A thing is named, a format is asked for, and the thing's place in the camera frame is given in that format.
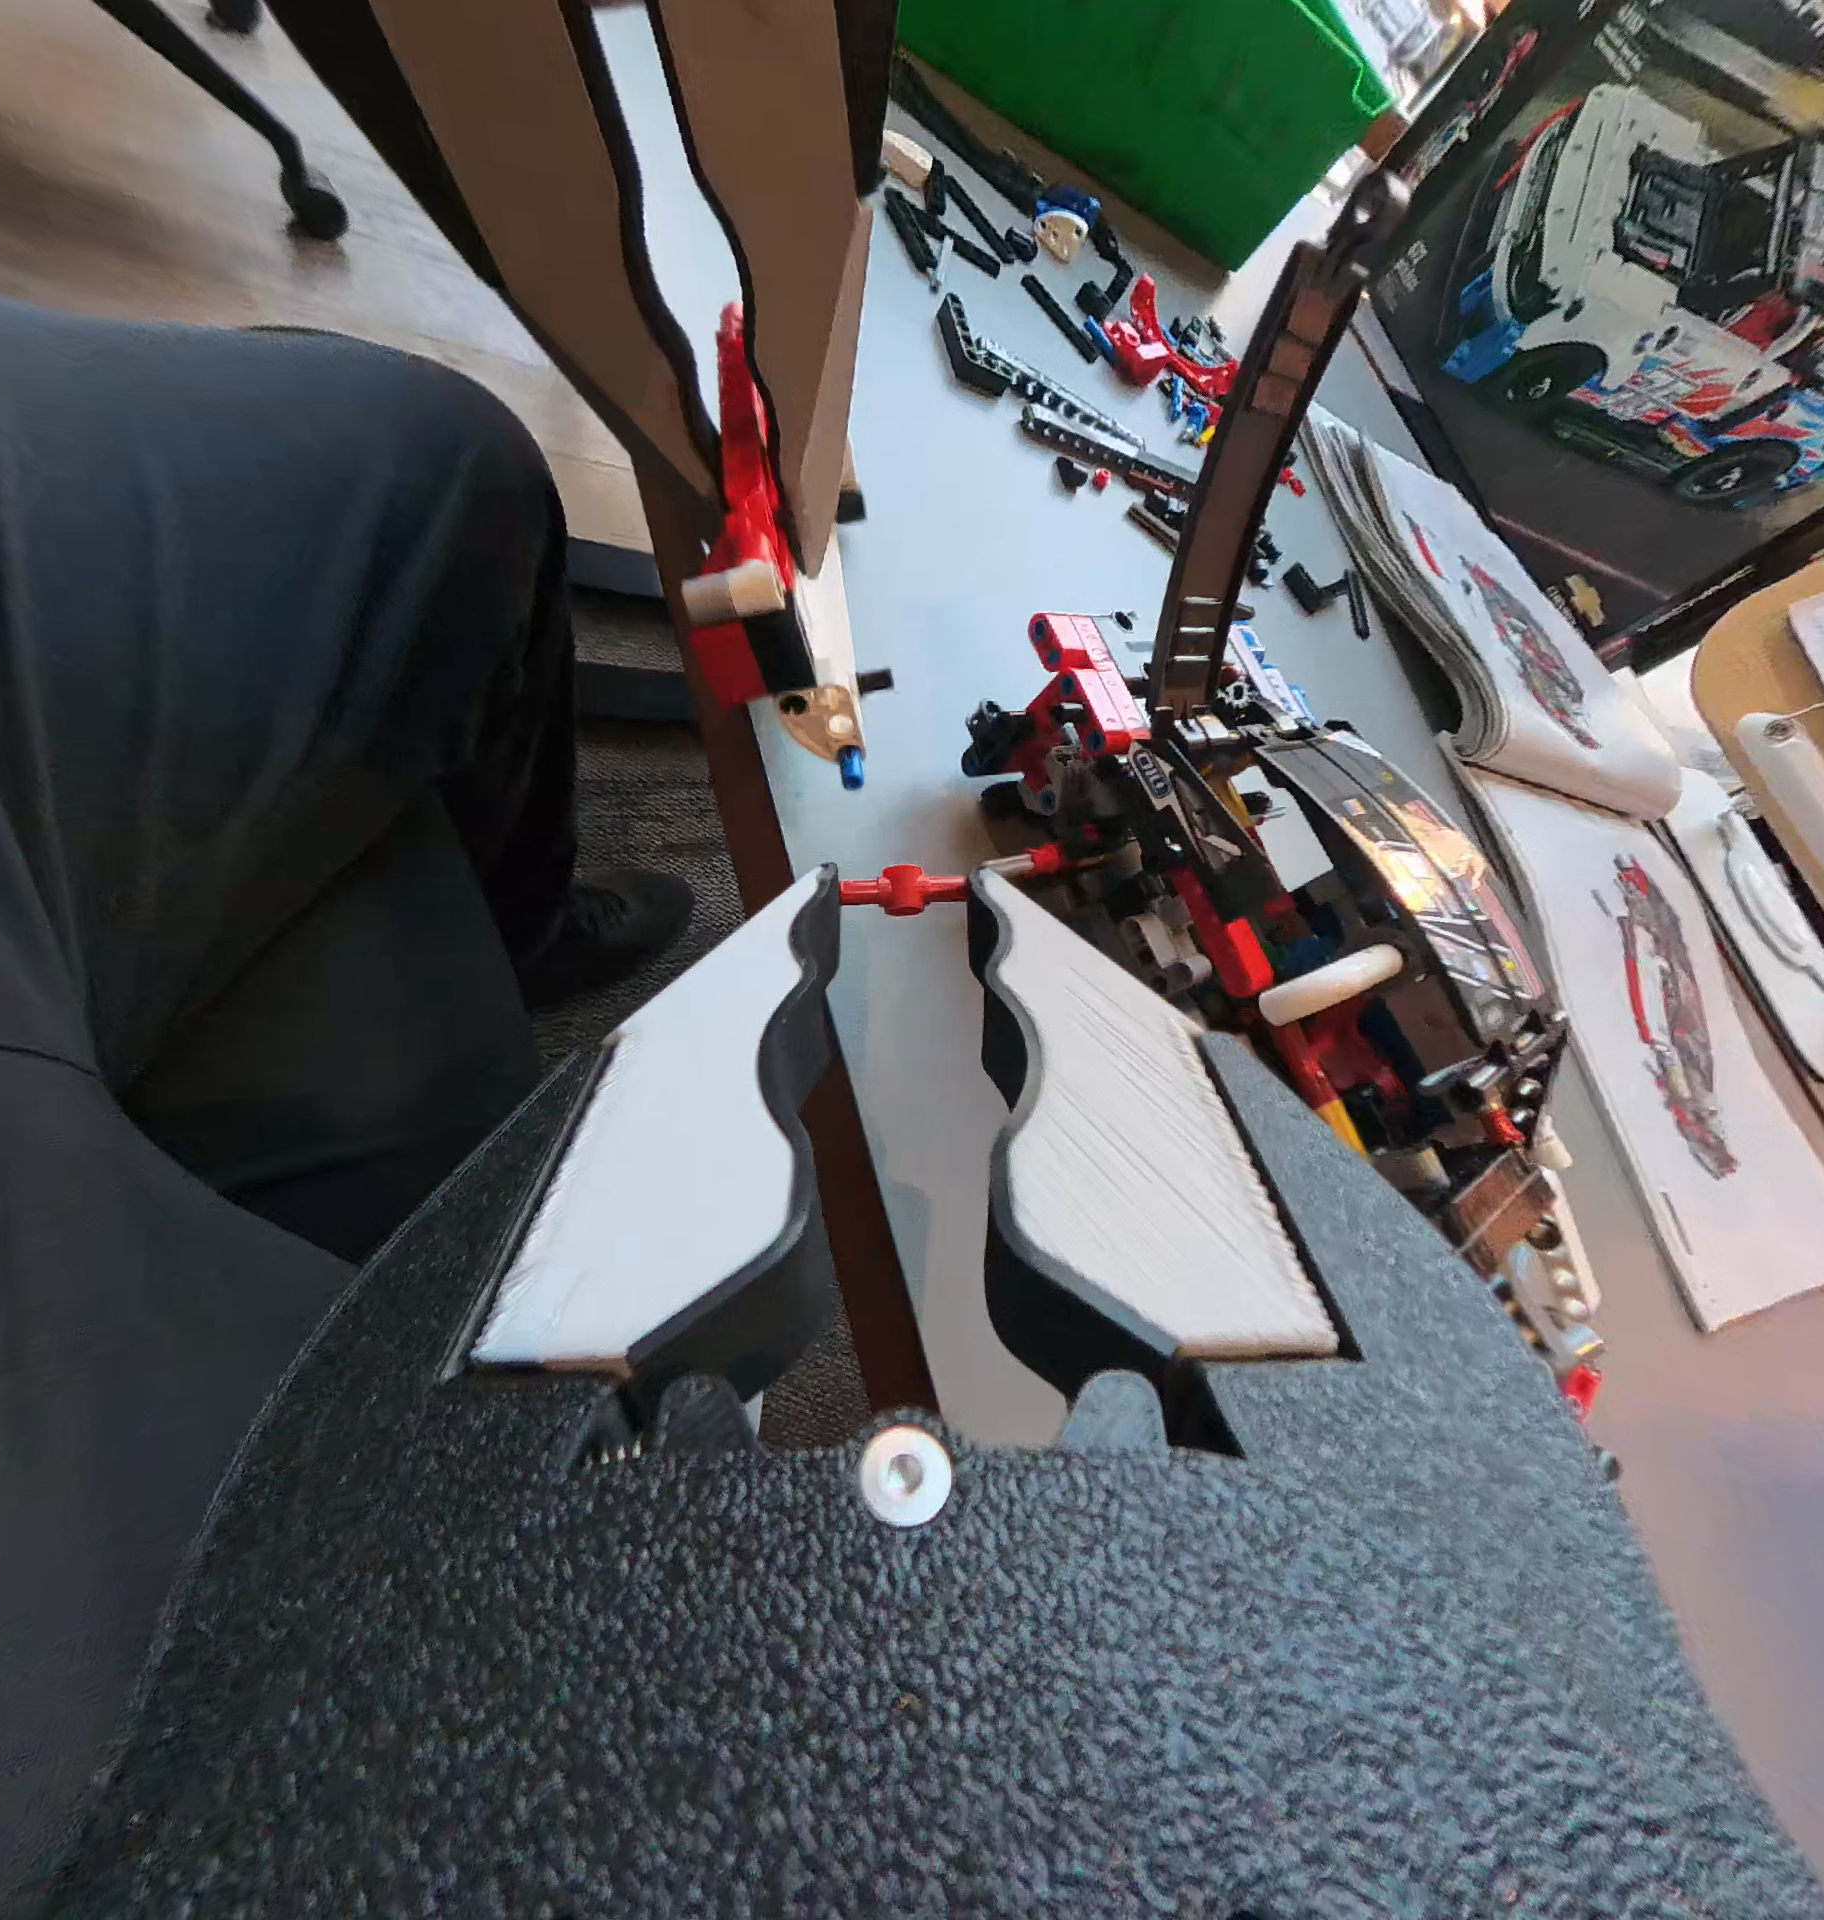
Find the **grey desk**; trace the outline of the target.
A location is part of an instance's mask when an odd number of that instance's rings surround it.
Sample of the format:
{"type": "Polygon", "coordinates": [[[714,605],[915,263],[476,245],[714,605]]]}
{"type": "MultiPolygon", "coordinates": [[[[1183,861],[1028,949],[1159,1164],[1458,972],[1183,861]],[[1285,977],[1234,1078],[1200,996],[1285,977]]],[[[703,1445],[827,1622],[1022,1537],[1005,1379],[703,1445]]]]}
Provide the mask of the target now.
{"type": "MultiPolygon", "coordinates": [[[[1027,619],[1127,609],[1144,627],[1165,595],[1157,544],[1117,506],[1059,492],[1008,410],[953,384],[932,302],[880,223],[850,420],[869,515],[838,540],[856,658],[895,690],[867,702],[858,793],[758,720],[791,866],[963,869],[988,844],[959,773],[965,720],[1043,683],[1027,619]]],[[[831,1012],[940,1414],[973,1441],[1043,1444],[1067,1404],[1002,1347],[984,1302],[1005,1104],[980,1064],[965,911],[860,916],[831,1012]]],[[[1705,1691],[1824,1884],[1824,1291],[1698,1332],[1581,1066],[1559,1073],[1552,1124],[1603,1290],[1592,1429],[1621,1458],[1705,1691]]]]}

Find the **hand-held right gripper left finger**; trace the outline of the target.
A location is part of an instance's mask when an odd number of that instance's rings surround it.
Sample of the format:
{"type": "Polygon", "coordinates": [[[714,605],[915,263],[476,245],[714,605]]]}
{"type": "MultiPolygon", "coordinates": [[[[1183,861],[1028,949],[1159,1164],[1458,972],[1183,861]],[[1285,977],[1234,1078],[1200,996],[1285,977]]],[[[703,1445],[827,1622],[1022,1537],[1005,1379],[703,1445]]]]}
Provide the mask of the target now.
{"type": "Polygon", "coordinates": [[[827,1075],[840,876],[819,866],[625,1020],[517,1213],[468,1364],[756,1400],[838,1312],[805,1106],[827,1075]]]}

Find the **white and red brick door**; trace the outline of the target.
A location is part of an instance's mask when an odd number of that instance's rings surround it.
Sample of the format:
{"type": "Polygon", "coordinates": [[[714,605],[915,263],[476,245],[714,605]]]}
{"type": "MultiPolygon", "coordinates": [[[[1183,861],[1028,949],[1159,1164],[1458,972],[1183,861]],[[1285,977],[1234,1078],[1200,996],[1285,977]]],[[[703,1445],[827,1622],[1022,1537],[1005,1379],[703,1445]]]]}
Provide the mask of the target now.
{"type": "Polygon", "coordinates": [[[725,515],[703,570],[679,587],[693,658],[722,708],[772,703],[806,754],[867,783],[864,676],[856,663],[843,551],[806,571],[784,523],[746,312],[726,302],[716,331],[725,515]]]}

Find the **tan wooden board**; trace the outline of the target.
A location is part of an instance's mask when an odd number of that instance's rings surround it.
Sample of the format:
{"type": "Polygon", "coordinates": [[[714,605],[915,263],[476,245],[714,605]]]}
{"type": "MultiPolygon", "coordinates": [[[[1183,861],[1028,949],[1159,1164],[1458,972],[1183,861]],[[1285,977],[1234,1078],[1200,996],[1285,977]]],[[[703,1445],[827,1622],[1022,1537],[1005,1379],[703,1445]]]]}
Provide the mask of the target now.
{"type": "Polygon", "coordinates": [[[1693,698],[1824,911],[1824,555],[1710,627],[1693,698]]]}

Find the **green plastic bin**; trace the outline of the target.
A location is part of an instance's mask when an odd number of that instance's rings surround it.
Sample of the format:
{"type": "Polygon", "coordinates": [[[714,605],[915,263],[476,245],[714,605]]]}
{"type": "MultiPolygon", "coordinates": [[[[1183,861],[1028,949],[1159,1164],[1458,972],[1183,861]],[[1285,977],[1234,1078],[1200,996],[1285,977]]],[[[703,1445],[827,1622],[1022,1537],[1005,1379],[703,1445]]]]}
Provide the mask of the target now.
{"type": "Polygon", "coordinates": [[[1226,270],[1394,106],[1324,2],[904,2],[898,37],[1226,270]]]}

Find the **person's black shoe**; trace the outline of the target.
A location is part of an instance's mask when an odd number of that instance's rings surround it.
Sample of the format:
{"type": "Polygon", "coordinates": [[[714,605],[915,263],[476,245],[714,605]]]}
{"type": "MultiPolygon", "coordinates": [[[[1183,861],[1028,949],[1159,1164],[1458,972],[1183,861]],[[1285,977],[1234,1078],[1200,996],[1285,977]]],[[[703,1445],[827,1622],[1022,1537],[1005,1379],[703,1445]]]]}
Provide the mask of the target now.
{"type": "Polygon", "coordinates": [[[532,1013],[619,986],[670,951],[696,896],[682,876],[610,869],[574,882],[548,932],[514,963],[532,1013]]]}

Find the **person's grey trousers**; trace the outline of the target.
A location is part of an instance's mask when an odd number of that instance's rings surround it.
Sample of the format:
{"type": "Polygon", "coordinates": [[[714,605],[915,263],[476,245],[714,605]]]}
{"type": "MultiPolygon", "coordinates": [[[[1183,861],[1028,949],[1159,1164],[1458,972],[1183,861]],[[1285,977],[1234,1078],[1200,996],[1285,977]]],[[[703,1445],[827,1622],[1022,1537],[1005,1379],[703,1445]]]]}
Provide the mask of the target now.
{"type": "Polygon", "coordinates": [[[468,377],[0,299],[0,1915],[260,1405],[598,948],[571,640],[468,377]]]}

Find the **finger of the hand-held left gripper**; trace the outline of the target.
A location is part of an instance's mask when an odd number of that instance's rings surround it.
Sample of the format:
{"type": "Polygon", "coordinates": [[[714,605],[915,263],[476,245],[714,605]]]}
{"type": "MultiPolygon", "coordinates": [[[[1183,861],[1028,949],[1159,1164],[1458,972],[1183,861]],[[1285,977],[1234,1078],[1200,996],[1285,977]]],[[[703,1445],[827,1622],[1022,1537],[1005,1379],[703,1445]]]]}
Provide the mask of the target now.
{"type": "Polygon", "coordinates": [[[835,540],[872,205],[852,167],[836,4],[649,5],[686,162],[733,247],[746,351],[806,573],[835,540]]]}
{"type": "Polygon", "coordinates": [[[374,15],[500,295],[637,476],[721,503],[693,354],[651,284],[612,75],[557,2],[380,2],[374,15]]]}

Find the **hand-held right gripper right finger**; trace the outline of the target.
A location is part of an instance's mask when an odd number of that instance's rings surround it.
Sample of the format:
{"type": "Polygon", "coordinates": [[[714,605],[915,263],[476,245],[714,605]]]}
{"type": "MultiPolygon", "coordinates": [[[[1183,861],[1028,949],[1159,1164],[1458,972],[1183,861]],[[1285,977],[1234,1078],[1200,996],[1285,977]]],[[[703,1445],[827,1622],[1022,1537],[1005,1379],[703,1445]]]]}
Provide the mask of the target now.
{"type": "Polygon", "coordinates": [[[971,876],[980,1064],[1007,1102],[984,1297],[1067,1395],[1131,1372],[1333,1360],[1341,1328],[1217,1079],[1206,1030],[1020,885],[971,876]]]}

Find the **thin instruction booklet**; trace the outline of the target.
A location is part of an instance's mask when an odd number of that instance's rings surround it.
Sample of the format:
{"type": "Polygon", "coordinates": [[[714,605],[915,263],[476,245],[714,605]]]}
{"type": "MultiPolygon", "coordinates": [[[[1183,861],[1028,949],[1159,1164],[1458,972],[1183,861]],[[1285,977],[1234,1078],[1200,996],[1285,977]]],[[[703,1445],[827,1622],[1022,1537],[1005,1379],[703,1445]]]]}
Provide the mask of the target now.
{"type": "Polygon", "coordinates": [[[1824,1162],[1753,1044],[1693,876],[1642,822],[1473,765],[1458,777],[1696,1324],[1824,1287],[1824,1162]]]}

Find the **toy brick car model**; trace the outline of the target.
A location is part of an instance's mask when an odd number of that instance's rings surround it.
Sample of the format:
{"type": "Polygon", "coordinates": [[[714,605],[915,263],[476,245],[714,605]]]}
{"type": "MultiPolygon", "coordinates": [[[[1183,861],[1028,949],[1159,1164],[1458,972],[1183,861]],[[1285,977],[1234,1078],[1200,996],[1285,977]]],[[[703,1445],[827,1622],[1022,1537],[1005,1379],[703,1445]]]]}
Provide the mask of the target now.
{"type": "Polygon", "coordinates": [[[1409,202],[1374,165],[1288,253],[1200,473],[1154,514],[1177,545],[1144,670],[1092,615],[1034,613],[1046,683],[973,709],[963,771],[986,811],[1045,833],[1002,872],[1067,882],[1147,987],[1253,1044],[1492,1286],[1587,1420],[1600,1344],[1547,1119],[1571,1020],[1483,850],[1294,699],[1242,597],[1370,252],[1409,202]]]}

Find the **office chair base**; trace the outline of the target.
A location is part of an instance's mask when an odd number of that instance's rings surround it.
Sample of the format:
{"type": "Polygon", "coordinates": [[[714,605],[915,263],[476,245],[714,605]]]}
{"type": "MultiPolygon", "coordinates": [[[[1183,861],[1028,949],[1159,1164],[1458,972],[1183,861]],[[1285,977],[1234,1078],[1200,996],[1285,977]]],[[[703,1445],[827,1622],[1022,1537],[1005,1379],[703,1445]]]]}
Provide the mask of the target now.
{"type": "Polygon", "coordinates": [[[195,37],[166,4],[94,2],[94,5],[267,141],[278,162],[278,188],[291,213],[291,228],[307,239],[329,245],[345,237],[348,208],[329,180],[312,167],[298,133],[201,37],[195,37]]]}

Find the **toy car set box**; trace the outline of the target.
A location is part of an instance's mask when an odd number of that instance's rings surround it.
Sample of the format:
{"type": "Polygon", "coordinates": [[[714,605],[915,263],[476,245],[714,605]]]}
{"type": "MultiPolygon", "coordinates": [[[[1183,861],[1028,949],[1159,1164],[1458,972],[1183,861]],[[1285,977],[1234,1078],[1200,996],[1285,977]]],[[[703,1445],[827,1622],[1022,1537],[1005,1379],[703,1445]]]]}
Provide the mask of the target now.
{"type": "Polygon", "coordinates": [[[1597,648],[1824,547],[1824,2],[1510,4],[1389,159],[1407,425],[1597,648]]]}

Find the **white flat pad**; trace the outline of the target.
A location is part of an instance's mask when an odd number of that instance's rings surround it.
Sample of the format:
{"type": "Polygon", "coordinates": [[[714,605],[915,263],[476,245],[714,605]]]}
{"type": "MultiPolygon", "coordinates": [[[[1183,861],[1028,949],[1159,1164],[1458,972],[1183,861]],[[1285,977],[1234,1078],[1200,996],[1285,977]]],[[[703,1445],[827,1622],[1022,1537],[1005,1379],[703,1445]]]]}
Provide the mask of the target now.
{"type": "Polygon", "coordinates": [[[1668,739],[1684,771],[1665,832],[1780,1042],[1824,1084],[1824,916],[1717,738],[1686,724],[1668,728],[1668,739]]]}

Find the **pile of loose brick pieces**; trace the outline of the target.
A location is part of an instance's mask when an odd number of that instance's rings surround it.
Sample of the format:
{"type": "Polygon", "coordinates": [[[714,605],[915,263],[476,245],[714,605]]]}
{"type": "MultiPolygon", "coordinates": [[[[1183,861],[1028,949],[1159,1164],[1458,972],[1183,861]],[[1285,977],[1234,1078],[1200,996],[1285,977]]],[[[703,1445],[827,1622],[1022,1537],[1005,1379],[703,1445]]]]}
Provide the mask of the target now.
{"type": "Polygon", "coordinates": [[[898,130],[880,137],[883,211],[908,263],[934,295],[934,330],[954,381],[990,401],[1015,399],[1022,429],[1052,450],[1067,492],[1109,484],[1139,493],[1128,515],[1174,547],[1192,480],[1147,450],[1128,422],[973,323],[949,274],[971,267],[988,279],[1015,270],[1020,294],[1088,366],[1109,367],[1132,391],[1157,391],[1177,443],[1209,450],[1238,359],[1210,312],[1165,315],[1157,279],[1136,270],[1103,204],[1074,185],[1037,180],[1015,155],[980,153],[1028,223],[996,225],[936,150],[898,130]]]}

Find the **red axle pin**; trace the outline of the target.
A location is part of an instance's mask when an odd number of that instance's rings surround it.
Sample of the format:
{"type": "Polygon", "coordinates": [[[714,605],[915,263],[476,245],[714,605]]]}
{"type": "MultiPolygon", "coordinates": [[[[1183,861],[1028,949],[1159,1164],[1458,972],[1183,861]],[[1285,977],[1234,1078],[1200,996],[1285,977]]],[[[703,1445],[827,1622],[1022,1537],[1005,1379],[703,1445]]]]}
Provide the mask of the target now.
{"type": "Polygon", "coordinates": [[[965,903],[971,894],[966,876],[936,876],[917,864],[893,864],[877,876],[838,882],[840,907],[877,907],[889,918],[915,918],[936,903],[965,903]]]}

